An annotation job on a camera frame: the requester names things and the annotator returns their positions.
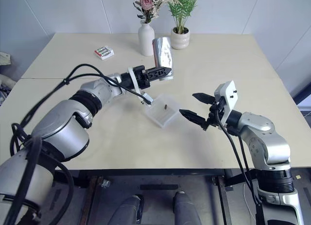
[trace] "green plant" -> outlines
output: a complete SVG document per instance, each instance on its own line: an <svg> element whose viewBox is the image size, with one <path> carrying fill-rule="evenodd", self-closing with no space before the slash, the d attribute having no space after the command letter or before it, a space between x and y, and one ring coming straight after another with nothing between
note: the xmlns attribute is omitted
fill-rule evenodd
<svg viewBox="0 0 311 225"><path fill-rule="evenodd" d="M178 0L176 3L169 3L170 11L176 23L177 33L182 34L185 31L185 24L190 17L190 13L196 6L197 0Z"/></svg>

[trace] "dried flower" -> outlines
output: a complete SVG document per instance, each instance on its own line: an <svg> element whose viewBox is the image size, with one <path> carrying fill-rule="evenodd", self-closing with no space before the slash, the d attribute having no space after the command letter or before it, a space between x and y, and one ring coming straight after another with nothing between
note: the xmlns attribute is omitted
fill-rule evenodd
<svg viewBox="0 0 311 225"><path fill-rule="evenodd" d="M152 0L140 0L143 10L150 10L152 8Z"/></svg>
<svg viewBox="0 0 311 225"><path fill-rule="evenodd" d="M152 19L159 16L160 8L166 4L177 4L178 0L140 0L134 1L133 5L141 12L138 18L145 19L145 23L151 22Z"/></svg>

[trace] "metal table frame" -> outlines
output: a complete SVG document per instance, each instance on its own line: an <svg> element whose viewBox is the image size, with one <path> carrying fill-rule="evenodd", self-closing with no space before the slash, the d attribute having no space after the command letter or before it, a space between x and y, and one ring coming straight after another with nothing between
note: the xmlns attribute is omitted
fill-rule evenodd
<svg viewBox="0 0 311 225"><path fill-rule="evenodd" d="M117 175L204 175L211 177L218 188L224 225L232 225L229 204L226 195L225 182L232 177L231 170L224 169L107 169L107 170L80 170L78 177L74 177L74 184L80 188L87 188L85 203L79 225L91 224L91 210L100 193L103 179ZM66 178L61 172L56 171L54 180L66 183Z"/></svg>

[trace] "clear plastic container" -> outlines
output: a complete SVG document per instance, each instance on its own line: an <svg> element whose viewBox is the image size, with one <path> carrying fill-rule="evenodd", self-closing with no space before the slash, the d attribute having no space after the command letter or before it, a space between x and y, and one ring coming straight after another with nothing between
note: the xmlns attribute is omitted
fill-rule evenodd
<svg viewBox="0 0 311 225"><path fill-rule="evenodd" d="M179 113L180 104L172 96L161 94L153 102L151 107L146 107L145 114L161 128L170 123Z"/></svg>

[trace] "black cable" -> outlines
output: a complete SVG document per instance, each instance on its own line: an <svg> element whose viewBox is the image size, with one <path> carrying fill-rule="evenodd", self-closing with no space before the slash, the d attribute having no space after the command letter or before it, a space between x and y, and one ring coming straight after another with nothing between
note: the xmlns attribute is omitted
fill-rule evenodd
<svg viewBox="0 0 311 225"><path fill-rule="evenodd" d="M70 78L76 71L78 68L82 67L82 66L88 66L93 68L94 70L96 70L98 72L98 74L80 74L77 76L74 76L72 78ZM11 142L10 142L10 154L11 156L14 155L14 144L16 145L16 149L17 151L19 151L19 145L18 145L18 140L20 141L25 141L27 138L29 138L29 136L24 132L23 128L30 122L30 120L32 119L32 117L34 116L34 114L36 113L36 111L39 109L39 107L50 97L52 96L56 91L58 91L60 88L62 88L64 85L68 85L69 82L71 82L72 80L79 78L79 77L83 77L83 76L98 76L98 77L102 77L106 80L107 83L109 83L111 86L113 87L120 87L123 88L126 91L129 91L139 97L141 97L147 104L151 104L151 102L149 100L147 100L144 96L129 90L125 87L123 87L122 85L120 85L118 82L116 82L115 80L103 75L103 73L97 69L96 67L89 65L89 64L80 64L78 66L76 66L71 73L61 82L59 83L50 93L48 93L45 97L43 97L39 102L37 102L35 104L35 106L26 114L26 116L24 117L24 119L21 121L20 125L19 124L12 124L12 131L13 131L13 135L11 138ZM32 140L32 144L33 147L30 149L29 152L29 158L28 158L28 162L25 168L25 171L23 173L23 177L21 180L21 183L18 187L17 190L17 194L16 197L10 207L9 213L7 214L6 220L5 220L5 225L11 225L14 224L16 217L18 216L18 213L20 211L20 208L22 206L22 203L26 197L27 191L28 191L28 187L29 187L29 183L31 181L32 175L34 173L34 169L36 166L36 163L38 161L38 157L41 151L41 147L42 147L42 140L40 138L33 138ZM58 221L62 218L62 216L64 215L64 213L66 212L72 196L73 196L73 179L72 176L70 174L70 172L68 171L68 169L61 164L59 161L57 161L56 159L53 159L52 157L46 155L51 161L54 161L54 163L57 164L57 166L62 169L66 175L66 178L68 180L69 183L69 192L66 198L66 201L64 203L64 205L62 206L61 210L59 211L59 213L57 214L57 216L53 219L53 221L51 222L51 225L55 225L58 223Z"/></svg>
<svg viewBox="0 0 311 225"><path fill-rule="evenodd" d="M74 77L70 78L70 79L69 79L69 82L71 82L72 80L74 80L74 79L76 79L76 78L81 78L81 77L85 77L85 76L98 76L98 77L104 78L105 81L106 81L109 85L111 85L111 86L113 86L113 87L121 87L121 88L123 88L124 90L129 91L129 92L131 92L132 94L141 97L147 104L151 104L151 102L150 102L149 100L147 100L146 97L144 97L144 96L142 96L142 95L136 93L135 91L132 91L132 90L130 90L130 89L128 89L128 88L122 86L122 85L119 84L117 81L115 81L115 80L113 80L113 79L111 79L111 78L109 78L109 77L107 77L107 76L102 76L102 75L95 74L95 73L84 73L84 74L79 74L79 75L77 75L77 76L74 76Z"/></svg>
<svg viewBox="0 0 311 225"><path fill-rule="evenodd" d="M82 66L87 66L87 67L91 67L94 70L96 70L98 72L98 74L95 73L85 73L85 74L79 74L76 75L72 78L70 78L76 71L78 68L82 67ZM20 126L22 128L24 128L32 119L32 117L34 116L35 112L38 110L38 108L50 97L52 96L56 91L58 91L60 88L62 88L64 85L69 84L69 82L71 82L72 80L76 79L76 78L80 78L80 77L85 77L85 76L97 76L97 77L101 77L104 78L105 81L107 83L109 83L111 86L113 87L121 87L126 91L129 91L130 93L137 95L139 97L141 97L147 104L151 104L151 102L149 100L147 100L144 96L127 89L126 87L122 86L121 84L119 84L118 82L116 82L115 80L105 76L99 69L97 69L95 66L90 65L90 64L80 64L78 66L76 66L71 72L70 74L60 83L58 84L49 94L47 94L45 97L43 97L39 102L36 103L35 106L33 106L33 108L26 114L26 116L24 117L24 119L21 121ZM17 140L18 136L15 135L15 131L13 130L13 136L11 138L11 142L10 142L10 154L11 156L14 155L14 143L16 145L16 147L18 148L18 140Z"/></svg>
<svg viewBox="0 0 311 225"><path fill-rule="evenodd" d="M242 156L243 156L243 160L244 160L244 164L245 164L245 168L246 168L246 173L248 176L248 180L251 186L251 193L252 193L252 197L253 200L255 202L255 204L260 204L260 202L258 201L257 197L255 196L255 192L254 192L254 186L253 186L253 180L252 180L252 176L251 173L249 171L249 167L248 167L248 163L247 163L247 159L246 159L246 155L245 155L245 151L244 151L244 146L243 146L243 141L241 136L238 134L238 138L239 138L239 142L240 142L240 146L241 146L241 151L242 151Z"/></svg>
<svg viewBox="0 0 311 225"><path fill-rule="evenodd" d="M31 148L27 154L27 164L23 173L23 177L18 186L14 201L10 207L10 210L5 218L4 225L14 225L19 214L19 211L25 200L29 184L31 182L35 166L38 162L39 155L42 147L42 140L38 137L33 137L31 141Z"/></svg>
<svg viewBox="0 0 311 225"><path fill-rule="evenodd" d="M65 212L68 209L68 206L72 200L74 183L73 183L73 178L72 178L71 173L61 162L52 158L51 156L47 155L46 153L42 153L42 154L45 157L47 157L51 162L53 162L57 167L59 167L64 172L66 179L68 181L68 186L69 186L67 198L66 198L63 206L59 210L58 214L54 217L52 222L50 222L50 225L56 225L59 222L59 220L63 217L63 215L65 214Z"/></svg>
<svg viewBox="0 0 311 225"><path fill-rule="evenodd" d="M222 131L225 133L225 135L227 136L227 138L229 139L230 143L231 143L231 146L232 146L232 149L233 149L233 152L234 152L234 155L238 161L238 164L239 164L239 167L240 167L240 170L242 172L242 175L244 177L244 180L247 184L247 186L249 187L249 189L251 190L251 186L250 186L250 183L248 182L248 179L245 175L245 172L243 170L243 166L242 166L242 163L241 163L241 160L240 160L240 157L239 157L239 154L237 152L237 148L235 147L235 144L230 136L230 134L226 131L225 127L223 126L223 124L221 123L220 119L219 119L219 111L218 109L215 109L215 118L216 118L216 121L218 123L218 125L220 126L220 128L222 129Z"/></svg>

